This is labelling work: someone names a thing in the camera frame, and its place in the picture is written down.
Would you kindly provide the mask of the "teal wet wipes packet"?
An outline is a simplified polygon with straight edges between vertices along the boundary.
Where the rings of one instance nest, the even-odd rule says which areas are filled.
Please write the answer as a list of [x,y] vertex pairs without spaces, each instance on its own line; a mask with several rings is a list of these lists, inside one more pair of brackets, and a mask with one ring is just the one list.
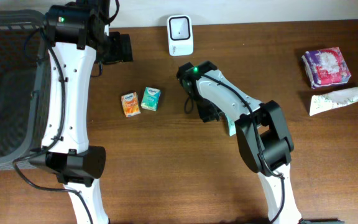
[[226,122],[227,122],[228,135],[233,136],[236,134],[235,122],[229,116],[225,115],[225,117],[226,117]]

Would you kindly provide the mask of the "orange Kleenex tissue pack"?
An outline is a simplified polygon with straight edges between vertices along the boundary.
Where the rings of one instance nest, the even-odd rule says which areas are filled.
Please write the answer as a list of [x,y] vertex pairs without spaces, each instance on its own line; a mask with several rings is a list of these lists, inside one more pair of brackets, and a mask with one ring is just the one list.
[[136,92],[121,96],[122,108],[125,116],[131,117],[141,114],[139,100]]

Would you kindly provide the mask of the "teal Kleenex tissue pack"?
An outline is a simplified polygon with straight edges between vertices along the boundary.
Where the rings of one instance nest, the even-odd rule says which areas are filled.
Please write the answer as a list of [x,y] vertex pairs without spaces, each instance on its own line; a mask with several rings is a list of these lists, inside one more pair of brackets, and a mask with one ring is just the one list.
[[146,87],[141,101],[141,107],[145,110],[156,111],[161,91],[156,88]]

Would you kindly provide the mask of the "white tube brown cap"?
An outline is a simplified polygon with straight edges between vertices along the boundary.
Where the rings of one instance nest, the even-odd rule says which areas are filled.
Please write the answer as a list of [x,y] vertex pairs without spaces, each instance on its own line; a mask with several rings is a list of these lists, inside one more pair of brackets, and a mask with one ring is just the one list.
[[341,108],[358,102],[358,87],[347,88],[311,97],[309,115]]

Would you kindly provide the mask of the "red purple plastic pack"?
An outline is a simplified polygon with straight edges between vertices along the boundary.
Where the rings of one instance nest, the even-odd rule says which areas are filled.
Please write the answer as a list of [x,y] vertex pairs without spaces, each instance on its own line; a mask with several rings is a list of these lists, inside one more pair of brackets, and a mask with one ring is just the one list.
[[301,59],[312,89],[343,85],[351,78],[339,47],[306,51]]

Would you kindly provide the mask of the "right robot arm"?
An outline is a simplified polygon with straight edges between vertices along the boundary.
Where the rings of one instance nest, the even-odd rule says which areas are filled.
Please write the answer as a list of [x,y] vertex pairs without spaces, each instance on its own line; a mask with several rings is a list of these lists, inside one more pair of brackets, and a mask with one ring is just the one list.
[[203,122],[233,120],[239,154],[259,176],[270,223],[303,223],[290,180],[294,143],[278,103],[245,94],[210,61],[180,66],[177,79]]

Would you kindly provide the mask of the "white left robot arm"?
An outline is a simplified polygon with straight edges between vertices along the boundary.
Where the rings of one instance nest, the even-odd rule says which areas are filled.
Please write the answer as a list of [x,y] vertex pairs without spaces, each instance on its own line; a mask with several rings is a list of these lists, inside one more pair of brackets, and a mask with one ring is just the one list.
[[33,165],[54,174],[71,199],[78,223],[109,223],[100,189],[106,150],[90,145],[87,108],[94,65],[131,62],[129,35],[110,32],[109,0],[53,5],[40,35],[50,58],[48,120]]

